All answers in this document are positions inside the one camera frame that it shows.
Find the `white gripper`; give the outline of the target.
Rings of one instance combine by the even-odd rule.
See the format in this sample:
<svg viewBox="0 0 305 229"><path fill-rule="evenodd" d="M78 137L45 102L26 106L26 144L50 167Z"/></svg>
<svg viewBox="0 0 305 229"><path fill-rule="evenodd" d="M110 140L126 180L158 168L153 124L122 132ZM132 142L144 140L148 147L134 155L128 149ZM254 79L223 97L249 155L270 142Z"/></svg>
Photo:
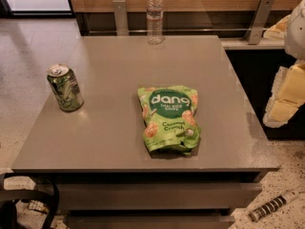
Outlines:
<svg viewBox="0 0 305 229"><path fill-rule="evenodd" d="M285 52L296 60L305 59L305 0L268 28L263 37L283 39ZM290 68L280 67L275 74L272 96L263 116L263 123L270 128L279 128L289 122L305 103L305 63Z"/></svg>

